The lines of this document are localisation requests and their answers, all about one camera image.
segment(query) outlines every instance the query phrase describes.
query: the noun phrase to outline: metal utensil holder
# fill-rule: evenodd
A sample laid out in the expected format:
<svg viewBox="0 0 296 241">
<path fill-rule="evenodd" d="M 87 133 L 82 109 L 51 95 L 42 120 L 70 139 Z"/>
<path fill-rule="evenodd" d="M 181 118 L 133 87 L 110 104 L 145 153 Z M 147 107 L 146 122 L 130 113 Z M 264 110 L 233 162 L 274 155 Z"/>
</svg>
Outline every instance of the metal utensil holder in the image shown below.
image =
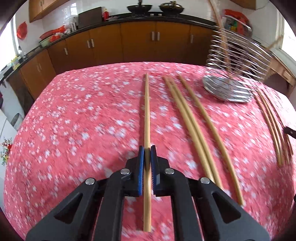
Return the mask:
<svg viewBox="0 0 296 241">
<path fill-rule="evenodd" d="M 204 87 L 221 100 L 249 102 L 253 98 L 252 89 L 244 78 L 263 81 L 270 59 L 271 56 L 252 39 L 218 28 L 209 50 Z"/>
</svg>

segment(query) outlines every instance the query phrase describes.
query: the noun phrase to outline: pink floral tablecloth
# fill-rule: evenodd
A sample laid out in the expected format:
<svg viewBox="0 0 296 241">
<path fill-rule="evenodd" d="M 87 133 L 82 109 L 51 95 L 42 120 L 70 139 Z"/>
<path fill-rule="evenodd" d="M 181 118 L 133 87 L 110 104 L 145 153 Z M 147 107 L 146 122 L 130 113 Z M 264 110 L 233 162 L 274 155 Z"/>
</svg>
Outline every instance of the pink floral tablecloth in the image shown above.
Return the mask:
<svg viewBox="0 0 296 241">
<path fill-rule="evenodd" d="M 282 229 L 295 195 L 295 158 L 277 166 L 274 145 L 255 100 L 221 102 L 202 85 L 205 67 L 174 63 L 124 63 L 56 76 L 38 97 L 14 140 L 6 170 L 6 216 L 27 232 L 88 177 L 103 179 L 125 166 L 144 144 L 144 81 L 150 79 L 151 144 L 187 177 L 204 176 L 182 117 L 162 79 L 182 74 L 200 98 L 232 158 L 244 209 L 271 236 Z M 185 95 L 181 83 L 177 84 Z M 269 94 L 284 125 L 296 129 L 296 112 L 284 95 Z M 211 132 L 188 97 L 216 161 L 225 192 L 236 200 L 232 179 Z M 290 138 L 294 151 L 295 140 Z M 126 198 L 122 240 L 173 240 L 169 197 L 152 197 L 152 232 L 142 232 L 141 198 Z"/>
</svg>

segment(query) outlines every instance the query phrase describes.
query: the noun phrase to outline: plastic bag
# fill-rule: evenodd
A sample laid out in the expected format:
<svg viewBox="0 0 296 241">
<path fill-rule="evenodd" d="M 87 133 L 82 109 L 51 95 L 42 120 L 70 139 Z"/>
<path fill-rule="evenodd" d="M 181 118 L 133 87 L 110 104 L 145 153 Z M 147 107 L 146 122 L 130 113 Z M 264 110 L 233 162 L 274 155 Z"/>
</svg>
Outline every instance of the plastic bag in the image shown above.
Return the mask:
<svg viewBox="0 0 296 241">
<path fill-rule="evenodd" d="M 23 22 L 17 28 L 17 37 L 20 40 L 24 40 L 27 36 L 27 33 L 28 33 L 27 24 L 26 22 Z"/>
</svg>

